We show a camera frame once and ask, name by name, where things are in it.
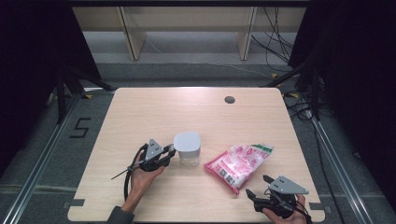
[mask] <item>black cable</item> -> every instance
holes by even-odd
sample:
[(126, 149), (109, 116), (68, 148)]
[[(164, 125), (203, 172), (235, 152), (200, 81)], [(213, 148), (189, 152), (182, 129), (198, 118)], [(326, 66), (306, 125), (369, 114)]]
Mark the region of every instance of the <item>black cable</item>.
[[(309, 97), (309, 99), (311, 98), (311, 94), (307, 94), (305, 97)], [(329, 104), (326, 102), (325, 97), (320, 97), (318, 98), (318, 112), (321, 116), (327, 117), (327, 118), (335, 118), (335, 115), (332, 111), (329, 111), (329, 109), (331, 110)]]
[(275, 38), (273, 38), (273, 39), (274, 39), (276, 42), (281, 42), (282, 44), (284, 44), (286, 47), (288, 47), (288, 48), (290, 48), (290, 49), (293, 48), (293, 45), (292, 45), (292, 44), (290, 44), (289, 42), (287, 42), (282, 36), (281, 36), (281, 38), (282, 38), (282, 40), (283, 40), (284, 42), (286, 42), (286, 43), (282, 42), (282, 40), (278, 40), (278, 39), (275, 39)]
[(134, 155), (134, 160), (132, 161), (132, 164), (130, 166), (128, 166), (128, 172), (126, 173), (125, 176), (125, 181), (124, 181), (124, 199), (126, 201), (126, 199), (128, 198), (128, 186), (129, 186), (129, 180), (131, 178), (132, 173), (134, 172), (134, 164), (136, 163), (136, 159), (137, 157), (140, 155), (140, 152), (144, 150), (144, 148), (147, 145), (142, 146), (141, 148), (139, 148), (139, 150), (136, 152), (136, 155)]
[(273, 49), (269, 49), (267, 47), (264, 46), (264, 44), (260, 43), (260, 41), (258, 41), (256, 39), (256, 37), (254, 37), (254, 35), (251, 36), (259, 45), (260, 47), (269, 50), (271, 53), (275, 54), (278, 58), (280, 58), (283, 62), (287, 63), (288, 59), (284, 56), (282, 56), (281, 54), (279, 54), (278, 52), (274, 51)]
[(285, 70), (276, 69), (273, 66), (271, 66), (271, 64), (268, 63), (268, 49), (270, 48), (271, 40), (273, 39), (273, 35), (274, 35), (274, 32), (272, 32), (270, 40), (268, 41), (267, 47), (265, 48), (265, 61), (267, 62), (268, 66), (270, 66), (272, 69), (274, 69), (278, 72), (289, 72), (289, 71), (285, 71)]
[(281, 50), (282, 50), (283, 54), (284, 54), (284, 55), (287, 54), (287, 55), (290, 57), (290, 54), (289, 54), (289, 52), (286, 50), (285, 44), (283, 43), (283, 41), (285, 41), (285, 42), (286, 42), (288, 45), (290, 45), (290, 46), (292, 46), (292, 44), (289, 43), (288, 41), (286, 41), (286, 40), (280, 35), (280, 33), (279, 33), (279, 25), (278, 25), (278, 23), (277, 23), (277, 17), (278, 17), (279, 7), (276, 7), (276, 8), (275, 8), (275, 23), (272, 23), (272, 20), (270, 19), (269, 15), (268, 15), (268, 13), (267, 13), (267, 10), (266, 10), (265, 8), (264, 8), (264, 12), (265, 12), (265, 15), (266, 15), (266, 17), (267, 17), (268, 21), (270, 22), (271, 27), (272, 27), (272, 29), (273, 29), (273, 32), (272, 32), (270, 38), (271, 38), (271, 39), (274, 39), (273, 36), (274, 36), (274, 34), (276, 34), (277, 40), (278, 40), (278, 42), (279, 42), (279, 44), (280, 44), (280, 47), (281, 47)]
[(296, 201), (303, 209), (304, 209), (304, 211), (309, 215), (309, 213), (308, 213), (308, 211), (306, 210), (306, 208), (305, 208), (305, 206), (302, 204), (302, 203), (300, 203), (299, 201)]
[(303, 214), (304, 216), (305, 216), (305, 222), (306, 222), (306, 224), (312, 224), (312, 219), (311, 219), (311, 216), (309, 216), (307, 213), (305, 213), (303, 210), (301, 210), (301, 209), (299, 209), (299, 208), (297, 208), (297, 207), (293, 207), (293, 210), (294, 211), (297, 211), (297, 212), (299, 212), (299, 213), (301, 213), (301, 214)]
[[(285, 105), (288, 110), (292, 110), (294, 112), (294, 114), (290, 115), (291, 119), (294, 119), (295, 117), (298, 117), (300, 120), (310, 119), (305, 116), (302, 116), (303, 112), (310, 110), (310, 106), (308, 103), (304, 103), (301, 98), (294, 105), (288, 105), (286, 102)], [(298, 105), (304, 105), (303, 109), (297, 109)]]

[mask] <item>wire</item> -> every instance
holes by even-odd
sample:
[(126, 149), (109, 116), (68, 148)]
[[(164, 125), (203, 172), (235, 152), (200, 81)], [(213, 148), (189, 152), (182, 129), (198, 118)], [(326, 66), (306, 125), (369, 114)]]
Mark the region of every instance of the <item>wire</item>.
[[(268, 51), (270, 51), (270, 52), (272, 52), (273, 54), (275, 54), (275, 56), (277, 56), (278, 58), (280, 58), (283, 62), (289, 63), (290, 54), (289, 54), (288, 50), (286, 49), (285, 45), (286, 45), (287, 47), (289, 47), (289, 48), (292, 48), (292, 44), (290, 44), (289, 42), (287, 42), (287, 41), (279, 34), (279, 26), (278, 26), (278, 24), (277, 24), (278, 7), (276, 7), (275, 23), (273, 23), (272, 20), (270, 19), (269, 15), (268, 15), (268, 13), (267, 13), (267, 11), (266, 11), (266, 9), (265, 9), (265, 7), (264, 7), (264, 12), (265, 12), (265, 15), (266, 15), (266, 17), (267, 17), (268, 21), (270, 22), (271, 27), (272, 27), (272, 29), (273, 29), (273, 32), (271, 33), (271, 35), (268, 35), (267, 33), (265, 33), (266, 35), (268, 35), (268, 36), (270, 37), (270, 40), (268, 41), (268, 44), (267, 44), (267, 46), (265, 47), (265, 46), (264, 46), (262, 43), (260, 43), (254, 36), (252, 36), (252, 37), (253, 37), (253, 39), (254, 39), (257, 43), (259, 43), (259, 45), (260, 45), (262, 48), (265, 49), (265, 61), (266, 61), (266, 63), (268, 64), (268, 66), (270, 66), (270, 67), (271, 67), (273, 70), (275, 70), (275, 71), (279, 71), (279, 72), (289, 72), (289, 71), (285, 71), (285, 70), (276, 69), (276, 68), (274, 68), (273, 66), (271, 66), (271, 65), (268, 63)], [(278, 53), (278, 52), (276, 52), (276, 51), (270, 49), (270, 45), (271, 45), (271, 41), (272, 41), (272, 40), (274, 40), (274, 41), (276, 41), (276, 42), (279, 43), (279, 46), (280, 46), (280, 48), (281, 48), (281, 50), (282, 50), (283, 56), (282, 56), (280, 53)]]
[(290, 57), (290, 54), (289, 54), (288, 50), (285, 48), (285, 45), (287, 45), (287, 46), (289, 46), (290, 48), (292, 48), (292, 44), (289, 43), (288, 41), (286, 41), (286, 40), (280, 35), (280, 33), (279, 33), (279, 25), (278, 25), (278, 23), (277, 23), (277, 18), (278, 18), (278, 13), (279, 13), (279, 7), (275, 7), (275, 22), (274, 22), (274, 23), (272, 23), (272, 20), (270, 19), (269, 15), (268, 15), (268, 13), (267, 13), (267, 10), (265, 9), (265, 7), (264, 7), (263, 9), (264, 9), (265, 15), (266, 15), (266, 17), (267, 17), (268, 21), (270, 22), (271, 27), (272, 27), (272, 29), (273, 29), (273, 32), (271, 33), (271, 36), (270, 36), (270, 38), (271, 38), (271, 39), (270, 39), (270, 42), (271, 42), (272, 39), (274, 39), (273, 36), (274, 36), (274, 34), (275, 34), (275, 35), (277, 36), (277, 42), (279, 42), (279, 45), (280, 45), (280, 47), (281, 47), (281, 50), (282, 50), (283, 54), (284, 54), (284, 55), (287, 54), (287, 55)]
[(292, 110), (292, 111), (294, 112), (294, 114), (290, 115), (290, 118), (291, 118), (291, 119), (294, 119), (294, 118), (297, 117), (297, 118), (300, 119), (300, 120), (309, 120), (309, 119), (312, 118), (312, 115), (311, 115), (310, 118), (307, 118), (307, 117), (305, 116), (305, 114), (303, 114), (304, 112), (310, 110), (311, 107), (310, 107), (309, 103), (303, 102), (303, 99), (302, 99), (302, 98), (300, 98), (294, 105), (288, 105), (288, 104), (286, 103), (286, 101), (285, 101), (285, 105), (286, 105), (286, 108), (287, 108), (288, 110)]
[[(157, 48), (154, 46), (154, 44), (149, 40), (149, 37), (148, 37), (148, 36), (146, 37), (146, 39), (147, 39), (148, 43), (149, 43), (157, 52), (163, 54), (162, 51), (160, 51), (159, 49), (157, 49)], [(166, 61), (168, 61), (169, 63), (186, 63), (186, 64), (191, 64), (191, 63), (187, 63), (187, 62), (183, 62), (183, 61), (178, 61), (178, 62), (171, 62), (171, 61), (169, 61), (169, 60), (166, 60)], [(215, 65), (215, 66), (231, 67), (231, 68), (236, 69), (236, 70), (239, 70), (239, 71), (243, 71), (243, 72), (247, 72), (247, 73), (259, 74), (259, 75), (261, 75), (261, 76), (263, 76), (263, 77), (266, 77), (266, 78), (269, 78), (269, 79), (274, 80), (272, 77), (269, 77), (269, 76), (267, 76), (267, 75), (265, 75), (265, 74), (263, 74), (263, 73), (260, 73), (260, 72), (257, 72), (257, 71), (251, 71), (251, 70), (242, 69), (242, 68), (236, 67), (236, 66), (234, 66), (234, 65), (230, 65), (230, 64), (224, 64), (224, 63), (205, 63), (205, 64), (210, 64), (210, 65)]]
[[(283, 93), (284, 95), (284, 99), (287, 95), (289, 95), (290, 93), (295, 93), (295, 91), (288, 91)], [(327, 117), (327, 118), (335, 118), (335, 115), (332, 111), (329, 111), (330, 106), (323, 101), (322, 98), (319, 98), (319, 100), (321, 100), (321, 102), (318, 103), (318, 112), (320, 115)], [(302, 117), (300, 114), (305, 112), (306, 110), (311, 110), (310, 108), (310, 104), (309, 103), (303, 103), (302, 98), (300, 100), (298, 100), (294, 105), (287, 105), (287, 103), (285, 102), (285, 105), (287, 106), (288, 110), (292, 110), (294, 112), (294, 114), (290, 115), (291, 119), (294, 119), (295, 117), (298, 117), (299, 119), (303, 120), (305, 119), (304, 117)], [(298, 105), (302, 105), (303, 109), (296, 109), (294, 107), (297, 107)]]
[(269, 50), (271, 53), (275, 54), (278, 58), (280, 58), (283, 62), (287, 63), (288, 59), (285, 56), (282, 56), (281, 54), (279, 54), (278, 52), (274, 51), (273, 49), (269, 49), (267, 47), (264, 46), (264, 44), (260, 43), (256, 37), (254, 37), (254, 35), (251, 36), (262, 48)]
[(296, 202), (297, 202), (297, 204), (299, 204), (304, 209), (306, 214), (309, 215), (308, 210), (306, 210), (305, 206), (302, 203), (300, 203), (299, 201), (296, 201)]
[(312, 217), (309, 216), (307, 213), (305, 213), (303, 210), (300, 210), (300, 209), (297, 208), (297, 207), (294, 207), (293, 210), (294, 210), (294, 211), (297, 211), (297, 212), (299, 212), (299, 213), (301, 213), (301, 214), (303, 214), (303, 215), (305, 216), (305, 222), (306, 222), (306, 224), (312, 224)]
[(274, 194), (270, 189), (267, 189), (267, 190), (264, 192), (264, 195), (273, 196), (274, 198), (276, 198), (276, 199), (279, 201), (279, 203), (283, 203), (282, 199), (279, 198), (279, 196), (277, 196), (276, 194)]
[(131, 165), (128, 166), (128, 172), (126, 173), (125, 176), (125, 181), (124, 181), (124, 199), (128, 198), (128, 186), (129, 186), (129, 180), (131, 178), (132, 173), (134, 172), (134, 164), (136, 163), (137, 157), (140, 156), (140, 152), (144, 150), (145, 146), (142, 146), (137, 150), (136, 155), (134, 155), (134, 160), (132, 161)]

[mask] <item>human hand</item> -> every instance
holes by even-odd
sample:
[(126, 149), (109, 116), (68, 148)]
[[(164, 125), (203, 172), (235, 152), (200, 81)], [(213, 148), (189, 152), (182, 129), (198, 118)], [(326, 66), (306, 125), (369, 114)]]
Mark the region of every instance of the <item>human hand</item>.
[(165, 167), (161, 166), (155, 171), (146, 172), (138, 166), (135, 167), (131, 174), (131, 190), (121, 210), (133, 213), (154, 179), (162, 174), (164, 169)]
[[(305, 206), (305, 197), (303, 194), (296, 194), (297, 196), (297, 208), (304, 211), (303, 206)], [(298, 211), (293, 212), (293, 214), (288, 217), (283, 219), (282, 217), (277, 216), (273, 211), (267, 208), (263, 208), (262, 212), (268, 216), (271, 221), (273, 221), (275, 224), (306, 224), (306, 218), (303, 214), (301, 214)]]

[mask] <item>plastic bag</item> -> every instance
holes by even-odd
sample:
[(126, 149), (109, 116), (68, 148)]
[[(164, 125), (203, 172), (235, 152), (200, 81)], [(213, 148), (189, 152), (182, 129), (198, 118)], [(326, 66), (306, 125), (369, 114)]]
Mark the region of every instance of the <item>plastic bag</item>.
[(251, 174), (271, 155), (274, 147), (258, 145), (233, 146), (205, 164), (207, 171), (223, 180), (235, 194)]

